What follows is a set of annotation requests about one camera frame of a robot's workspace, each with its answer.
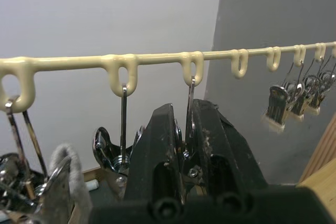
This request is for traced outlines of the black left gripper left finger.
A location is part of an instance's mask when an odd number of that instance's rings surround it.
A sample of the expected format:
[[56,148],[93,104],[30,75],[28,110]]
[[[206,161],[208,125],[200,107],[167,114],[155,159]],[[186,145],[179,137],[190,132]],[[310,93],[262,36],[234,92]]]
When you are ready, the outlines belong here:
[[167,103],[153,111],[132,153],[124,194],[127,205],[144,205],[166,198],[183,203],[175,143],[174,109]]

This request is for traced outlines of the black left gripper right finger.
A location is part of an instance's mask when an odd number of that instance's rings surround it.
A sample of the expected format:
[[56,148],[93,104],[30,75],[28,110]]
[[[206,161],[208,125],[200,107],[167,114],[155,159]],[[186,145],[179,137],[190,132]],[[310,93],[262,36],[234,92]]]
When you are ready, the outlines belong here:
[[202,170],[201,185],[207,194],[251,202],[251,192],[265,189],[267,182],[246,139],[210,101],[195,99],[192,119],[192,160]]

